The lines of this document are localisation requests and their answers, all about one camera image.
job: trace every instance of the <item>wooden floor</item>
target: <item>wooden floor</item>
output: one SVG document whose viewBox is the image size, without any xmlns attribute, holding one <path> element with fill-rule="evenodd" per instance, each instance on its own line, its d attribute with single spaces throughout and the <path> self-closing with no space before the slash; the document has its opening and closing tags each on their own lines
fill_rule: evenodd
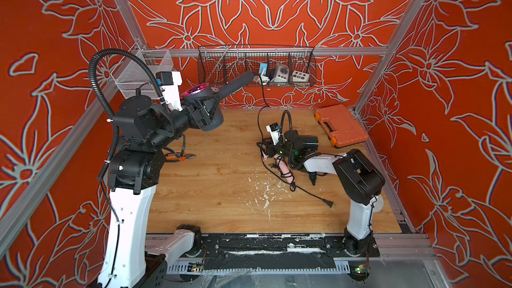
<svg viewBox="0 0 512 288">
<path fill-rule="evenodd" d="M 186 152 L 196 158 L 164 164 L 150 208 L 148 232 L 174 232 L 182 223 L 203 232 L 313 232 L 340 233 L 347 225 L 350 201 L 336 175 L 318 177 L 312 186 L 307 175 L 295 171 L 297 185 L 334 201 L 329 208 L 320 200 L 279 181 L 263 167 L 256 142 L 261 140 L 257 110 L 224 109 L 224 124 L 216 130 L 186 132 Z M 282 110 L 264 109 L 260 123 L 281 120 Z M 313 110 L 292 110 L 293 128 L 300 135 L 316 135 L 319 151 L 342 153 L 359 148 L 335 149 L 318 125 Z M 170 147 L 178 151 L 181 140 Z M 266 160 L 267 166 L 274 160 Z M 373 219 L 375 232 L 400 233 L 386 200 Z"/>
</svg>

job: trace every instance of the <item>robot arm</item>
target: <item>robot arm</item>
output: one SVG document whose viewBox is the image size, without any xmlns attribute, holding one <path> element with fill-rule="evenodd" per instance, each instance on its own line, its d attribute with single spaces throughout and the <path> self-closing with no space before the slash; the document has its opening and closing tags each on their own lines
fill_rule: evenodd
<svg viewBox="0 0 512 288">
<path fill-rule="evenodd" d="M 124 55 L 139 64 L 148 74 L 161 104 L 153 103 L 149 97 L 137 92 L 114 112 L 96 79 L 98 62 L 109 54 Z M 107 185 L 111 187 L 112 205 L 105 261 L 98 283 L 110 288 L 139 287 L 156 270 L 150 266 L 146 269 L 144 240 L 151 200 L 165 162 L 163 148 L 181 138 L 189 128 L 210 131 L 220 126 L 224 118 L 219 102 L 248 84 L 254 74 L 247 71 L 217 93 L 208 83 L 199 85 L 183 93 L 183 99 L 179 100 L 177 86 L 181 84 L 181 76 L 176 72 L 158 73 L 155 78 L 144 62 L 133 54 L 120 49 L 104 49 L 91 59 L 89 78 L 114 128 L 109 156 L 98 177 L 102 181 L 108 168 Z M 200 228 L 182 225 L 168 241 L 148 253 L 160 255 L 160 259 L 156 259 L 162 266 L 163 263 L 173 263 L 194 247 L 201 247 Z"/>
<path fill-rule="evenodd" d="M 282 134 L 278 123 L 266 128 L 270 138 L 257 143 L 266 156 L 274 157 L 278 154 L 288 157 L 290 167 L 309 173 L 313 185 L 316 183 L 317 172 L 338 176 L 350 198 L 345 250 L 353 256 L 364 253 L 373 237 L 373 214 L 380 211 L 384 204 L 381 190 L 385 180 L 381 173 L 358 149 L 352 149 L 343 155 L 318 154 L 314 153 L 318 149 L 317 137 L 299 136 L 296 130 Z"/>
<path fill-rule="evenodd" d="M 336 174 L 350 198 L 350 218 L 345 228 L 345 250 L 353 256 L 367 250 L 373 236 L 372 217 L 384 201 L 381 196 L 385 180 L 381 173 L 358 149 L 342 157 L 320 155 L 304 162 L 308 172 Z"/>
</svg>

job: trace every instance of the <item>cable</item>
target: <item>cable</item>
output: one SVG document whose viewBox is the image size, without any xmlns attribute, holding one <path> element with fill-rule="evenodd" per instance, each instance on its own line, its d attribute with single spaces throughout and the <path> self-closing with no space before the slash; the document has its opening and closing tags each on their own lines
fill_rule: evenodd
<svg viewBox="0 0 512 288">
<path fill-rule="evenodd" d="M 372 208 L 370 209 L 370 220 L 368 221 L 368 228 L 370 229 L 370 233 L 369 233 L 370 236 L 373 236 L 373 230 L 372 230 L 372 217 L 373 216 L 372 216 L 372 214 L 373 214 L 374 205 L 375 205 L 375 203 L 372 202 L 372 206 L 371 206 Z M 371 267 L 370 267 L 369 250 L 370 250 L 370 243 L 368 243 L 368 246 L 366 246 L 366 263 L 365 263 L 366 278 L 365 278 L 365 280 L 368 278 L 368 272 L 371 269 Z"/>
<path fill-rule="evenodd" d="M 89 61 L 89 68 L 87 72 L 89 74 L 89 81 L 91 82 L 93 91 L 96 94 L 96 98 L 98 99 L 99 103 L 103 106 L 103 109 L 105 109 L 105 112 L 107 115 L 109 115 L 110 119 L 114 118 L 114 111 L 112 110 L 112 107 L 110 106 L 109 102 L 106 100 L 105 95 L 103 95 L 101 87 L 98 84 L 98 79 L 96 78 L 96 68 L 98 67 L 98 63 L 101 59 L 111 54 L 122 55 L 135 61 L 150 78 L 150 81 L 153 87 L 155 88 L 155 91 L 157 92 L 158 98 L 160 98 L 162 105 L 165 105 L 165 99 L 163 98 L 162 90 L 160 89 L 160 86 L 158 86 L 158 82 L 155 79 L 155 76 L 153 76 L 153 73 L 151 72 L 149 67 L 144 63 L 144 61 L 140 60 L 136 55 L 131 54 L 128 51 L 124 51 L 117 48 L 103 49 L 93 55 L 91 61 Z M 105 176 L 106 171 L 109 168 L 110 160 L 112 160 L 117 149 L 118 138 L 119 127 L 116 124 L 114 124 L 114 122 L 112 122 L 112 142 L 110 144 L 110 148 L 105 163 L 103 164 L 103 167 L 101 168 L 100 173 L 98 175 L 99 181 L 103 180 L 103 177 Z"/>
<path fill-rule="evenodd" d="M 140 86 L 139 86 L 139 89 L 140 89 L 140 88 L 142 88 L 142 87 L 144 87 L 144 86 L 145 86 L 145 85 L 147 85 L 147 84 L 150 84 L 150 82 L 149 82 L 149 81 L 147 81 L 147 82 L 143 83 L 142 85 L 140 85 Z"/>
<path fill-rule="evenodd" d="M 285 122 L 285 115 L 288 115 L 288 124 L 290 125 L 290 141 L 289 141 L 290 142 L 290 153 L 288 154 L 288 166 L 290 167 L 290 169 L 297 170 L 297 166 L 295 166 L 295 167 L 292 166 L 293 157 L 291 156 L 291 154 L 292 154 L 292 150 L 293 150 L 293 134 L 292 134 L 293 126 L 291 124 L 291 113 L 288 110 L 285 110 L 283 112 L 283 114 L 281 115 L 281 125 L 279 127 L 279 137 L 283 138 L 281 140 L 281 142 L 283 143 L 285 141 L 285 136 L 283 134 L 283 125 Z"/>
<path fill-rule="evenodd" d="M 140 88 L 144 87 L 144 85 L 147 85 L 147 84 L 150 84 L 150 82 L 149 81 L 145 82 L 142 85 L 140 85 L 138 88 L 135 88 L 135 95 L 140 96 L 140 94 L 141 94 Z"/>
<path fill-rule="evenodd" d="M 203 265 L 203 267 L 204 267 L 204 258 L 206 257 L 206 253 L 208 252 L 208 250 L 206 250 L 205 245 L 203 245 L 203 249 L 204 249 L 204 255 L 203 255 L 203 260 L 201 261 L 201 265 Z"/>
<path fill-rule="evenodd" d="M 163 280 L 170 281 L 170 282 L 179 282 L 179 283 L 192 282 L 192 279 L 190 281 L 178 281 L 178 280 L 170 280 L 170 279 L 167 279 L 165 277 L 163 278 Z"/>
<path fill-rule="evenodd" d="M 340 154 L 334 155 L 332 153 L 323 153 L 323 152 L 318 152 L 318 154 L 320 154 L 320 155 L 327 155 L 327 156 L 333 156 L 333 157 L 340 157 L 340 158 L 345 156 L 345 155 L 340 155 Z"/>
<path fill-rule="evenodd" d="M 291 172 L 291 170 L 290 170 L 290 171 L 288 171 L 288 173 L 286 173 L 286 174 L 285 174 L 285 173 L 283 173 L 283 171 L 282 171 L 282 170 L 281 170 L 281 168 L 279 167 L 279 164 L 280 164 L 281 162 L 283 162 L 283 163 L 286 165 L 286 162 L 285 162 L 285 160 L 284 160 L 284 157 L 283 157 L 283 156 L 281 156 L 281 155 L 279 155 L 277 158 L 275 158 L 275 161 L 276 161 L 276 164 L 275 164 L 275 165 L 276 165 L 277 169 L 279 170 L 279 174 L 281 175 L 281 178 L 288 178 L 288 177 L 292 177 L 293 179 L 291 180 L 291 182 L 290 182 L 290 183 L 294 182 L 294 181 L 295 181 L 295 176 L 293 175 L 293 173 Z"/>
<path fill-rule="evenodd" d="M 112 270 L 110 271 L 110 278 L 107 281 L 105 288 L 107 288 L 110 284 L 110 281 L 112 280 L 112 276 L 114 274 L 114 265 L 116 264 L 116 257 L 117 257 L 117 249 L 119 248 L 119 233 L 121 232 L 121 223 L 119 222 L 119 217 L 117 216 L 116 210 L 112 207 L 112 203 L 109 200 L 108 195 L 106 195 L 106 190 L 103 186 L 103 181 L 99 181 L 101 186 L 101 192 L 105 196 L 106 202 L 109 204 L 110 210 L 114 214 L 114 217 L 116 217 L 116 223 L 117 223 L 117 240 L 116 240 L 116 248 L 114 250 L 114 260 L 112 261 Z"/>
<path fill-rule="evenodd" d="M 291 191 L 295 191 L 295 189 L 292 190 L 292 187 L 293 188 L 298 188 L 302 191 L 304 191 L 306 194 L 310 195 L 310 196 L 313 196 L 315 198 L 318 198 L 320 199 L 321 201 L 323 201 L 326 205 L 328 205 L 330 208 L 332 208 L 332 205 L 334 204 L 334 202 L 332 201 L 328 201 L 327 199 L 323 199 L 322 197 L 318 197 L 317 195 L 314 195 L 312 193 L 310 193 L 309 191 L 305 190 L 304 188 L 300 187 L 300 186 L 297 186 L 297 184 L 295 184 L 295 182 L 292 182 L 292 183 L 287 183 L 285 180 L 283 180 L 281 177 L 279 177 L 275 172 L 273 172 L 272 170 L 270 170 L 267 165 L 265 164 L 265 162 L 263 161 L 263 156 L 261 157 L 261 163 L 263 164 L 263 167 L 265 167 L 269 172 L 272 173 L 272 175 L 276 176 L 280 181 L 284 182 L 285 184 L 287 185 L 290 185 L 290 190 Z"/>
<path fill-rule="evenodd" d="M 259 82 L 261 83 L 261 75 L 258 74 L 259 76 Z M 261 111 L 264 109 L 264 108 L 267 108 L 267 107 L 270 107 L 265 99 L 265 90 L 263 89 L 263 84 L 261 84 L 261 93 L 262 93 L 262 96 L 263 96 L 263 102 L 265 103 L 265 106 L 261 107 L 259 109 L 259 112 L 258 112 L 258 129 L 259 129 L 259 133 L 261 134 L 261 140 L 263 141 L 263 131 L 261 130 L 261 125 L 259 124 L 259 114 L 261 113 Z M 290 134 L 291 134 L 291 115 L 289 115 L 290 117 L 288 118 L 289 119 L 289 122 L 290 122 Z M 273 172 L 272 170 L 270 170 L 270 168 L 267 167 L 267 165 L 265 164 L 265 162 L 263 161 L 263 151 L 260 150 L 260 155 L 261 155 L 261 163 L 263 164 L 263 167 L 265 167 L 266 170 L 268 170 L 270 173 L 272 173 L 272 175 L 276 176 L 280 181 L 284 182 L 285 184 L 289 185 L 290 186 L 290 190 L 291 191 L 295 191 L 297 188 L 304 191 L 306 194 L 310 195 L 310 196 L 313 196 L 315 198 L 318 198 L 320 199 L 321 201 L 323 201 L 326 205 L 328 205 L 330 208 L 332 208 L 332 205 L 334 204 L 334 202 L 332 201 L 328 201 L 327 199 L 323 199 L 321 197 L 318 197 L 317 195 L 314 195 L 312 193 L 310 193 L 309 191 L 305 190 L 304 188 L 300 187 L 300 186 L 297 186 L 297 184 L 295 184 L 295 181 L 292 181 L 291 183 L 287 183 L 284 179 L 282 179 L 281 177 L 279 177 L 275 172 Z"/>
<path fill-rule="evenodd" d="M 176 151 L 172 150 L 169 147 L 164 147 L 163 149 L 165 149 L 165 150 L 170 152 L 170 153 L 165 154 L 165 157 L 168 157 L 170 155 L 173 155 L 174 157 L 176 157 L 176 159 L 166 159 L 165 160 L 166 163 L 177 163 L 177 162 L 179 162 L 180 158 L 182 158 L 183 155 L 185 154 L 185 135 L 183 135 L 183 145 L 181 146 L 180 154 L 177 154 Z"/>
<path fill-rule="evenodd" d="M 299 168 L 300 166 L 302 166 L 307 160 L 313 158 L 313 157 L 318 157 L 322 155 L 322 153 L 319 153 L 319 152 L 313 152 L 311 153 L 310 155 L 307 155 L 306 157 L 304 157 L 304 159 L 302 159 L 302 161 L 296 165 L 295 168 Z"/>
</svg>

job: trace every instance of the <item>red wallpaper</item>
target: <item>red wallpaper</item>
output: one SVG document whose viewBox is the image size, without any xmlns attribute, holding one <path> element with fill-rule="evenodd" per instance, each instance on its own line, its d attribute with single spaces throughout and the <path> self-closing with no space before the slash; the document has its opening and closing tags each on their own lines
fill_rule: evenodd
<svg viewBox="0 0 512 288">
<path fill-rule="evenodd" d="M 322 47 L 385 46 L 409 0 L 129 0 L 152 48 L 252 43 Z M 318 82 L 307 89 L 272 88 L 272 106 L 354 105 L 376 56 L 318 58 Z M 175 62 L 196 83 L 193 58 Z M 261 90 L 244 89 L 227 107 L 261 105 Z"/>
<path fill-rule="evenodd" d="M 455 287 L 512 285 L 511 6 L 426 0 L 362 113 Z"/>
<path fill-rule="evenodd" d="M 3 216 L 92 101 L 89 58 L 133 41 L 112 0 L 2 0 L 0 11 Z M 119 61 L 102 62 L 101 85 Z M 98 170 L 85 167 L 100 168 L 110 131 L 96 129 L 2 259 L 0 285 L 83 286 L 99 272 L 107 211 Z"/>
</svg>

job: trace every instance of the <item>mesh holder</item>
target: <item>mesh holder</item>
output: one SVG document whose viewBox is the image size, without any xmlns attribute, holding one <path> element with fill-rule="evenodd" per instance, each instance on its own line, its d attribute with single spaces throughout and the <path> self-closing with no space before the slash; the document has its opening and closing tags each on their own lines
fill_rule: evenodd
<svg viewBox="0 0 512 288">
<path fill-rule="evenodd" d="M 258 74 L 262 63 L 267 64 L 267 77 L 275 77 L 276 72 L 287 67 L 287 81 L 271 80 L 265 85 L 267 87 L 311 87 L 317 83 L 317 61 L 313 47 L 251 45 L 249 48 L 248 45 L 232 45 L 200 46 L 198 50 L 199 83 L 207 81 L 212 87 L 223 86 L 248 70 Z M 259 86 L 260 83 L 256 81 L 247 85 Z"/>
<path fill-rule="evenodd" d="M 144 60 L 142 52 L 135 53 L 140 60 Z M 147 65 L 153 75 L 159 71 L 172 71 L 173 59 L 170 52 L 167 51 L 159 65 Z M 119 91 L 123 94 L 125 99 L 135 96 L 135 89 L 140 88 L 140 93 L 150 97 L 151 99 L 159 99 L 157 93 L 151 85 L 150 79 L 142 68 L 136 62 L 130 60 L 128 66 L 122 71 L 119 77 L 114 79 Z"/>
</svg>

